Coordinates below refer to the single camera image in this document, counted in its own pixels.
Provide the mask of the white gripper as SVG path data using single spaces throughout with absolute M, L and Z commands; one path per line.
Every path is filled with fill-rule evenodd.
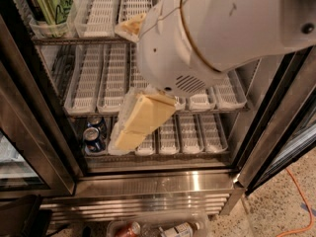
M 138 42 L 138 70 L 158 90 L 130 88 L 125 94 L 110 136 L 110 155 L 133 151 L 175 113 L 176 98 L 167 94 L 189 97 L 224 78 L 224 73 L 207 65 L 192 46 L 182 1 L 161 0 L 147 14 L 137 14 L 115 26 L 116 35 Z

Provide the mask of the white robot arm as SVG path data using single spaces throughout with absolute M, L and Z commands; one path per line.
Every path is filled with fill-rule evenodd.
M 316 43 L 316 0 L 161 0 L 119 23 L 136 45 L 146 89 L 123 99 L 110 145 L 117 155 L 138 147 L 190 97 L 265 56 Z

